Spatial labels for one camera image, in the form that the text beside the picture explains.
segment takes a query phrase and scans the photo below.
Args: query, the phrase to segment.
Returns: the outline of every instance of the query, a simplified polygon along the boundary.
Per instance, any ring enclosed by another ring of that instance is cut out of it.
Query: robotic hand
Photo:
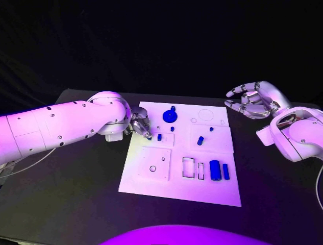
[[[8,116],[0,116],[0,165],[26,156],[105,135],[122,139],[122,132],[151,137],[147,111],[131,107],[114,92]]]
[[[279,90],[266,81],[235,87],[226,97],[243,93],[241,102],[225,105],[251,119],[272,115],[268,126],[256,131],[265,146],[275,144],[284,157],[297,162],[308,157],[323,160],[323,112],[305,107],[292,107]]]

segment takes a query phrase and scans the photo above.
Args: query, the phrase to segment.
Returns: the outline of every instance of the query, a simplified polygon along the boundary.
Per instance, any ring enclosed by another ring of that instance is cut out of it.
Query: sorting board
[[[241,207],[226,108],[151,102],[140,106],[148,112],[153,139],[131,136],[118,191]],[[171,106],[177,119],[166,123],[163,113]],[[210,180],[210,160],[220,163],[219,181]],[[228,164],[229,180],[222,164]]]

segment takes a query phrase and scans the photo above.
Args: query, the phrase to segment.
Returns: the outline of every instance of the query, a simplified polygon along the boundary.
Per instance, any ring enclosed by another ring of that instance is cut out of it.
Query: blue rectangular piece
[[[217,160],[209,161],[209,167],[210,167],[210,180],[222,180],[222,174],[220,174],[220,164]]]
[[[223,179],[229,180],[229,170],[226,164],[222,164],[222,170],[223,170]]]

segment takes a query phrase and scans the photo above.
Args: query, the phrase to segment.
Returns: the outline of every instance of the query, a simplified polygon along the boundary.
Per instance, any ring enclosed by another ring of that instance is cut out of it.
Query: table
[[[95,91],[65,90],[56,103],[86,100]],[[223,99],[121,94],[140,101],[223,106]],[[294,103],[317,108],[313,104]],[[291,163],[255,130],[269,118],[251,120],[228,110],[242,207],[118,192],[130,135],[106,142],[95,135],[56,149],[29,170],[8,177],[0,190],[0,237],[40,244],[98,244],[154,225],[216,228],[272,244],[323,244],[323,211],[314,181],[315,158]],[[14,170],[47,152],[27,157]]]

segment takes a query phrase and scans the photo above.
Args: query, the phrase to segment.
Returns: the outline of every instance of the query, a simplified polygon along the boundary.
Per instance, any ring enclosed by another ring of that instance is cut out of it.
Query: blue knob
[[[202,145],[202,143],[203,143],[203,137],[200,136],[199,139],[197,139],[196,144],[197,144],[197,145]]]
[[[177,114],[174,112],[174,106],[170,107],[170,110],[163,113],[163,120],[167,123],[173,123],[177,120]]]

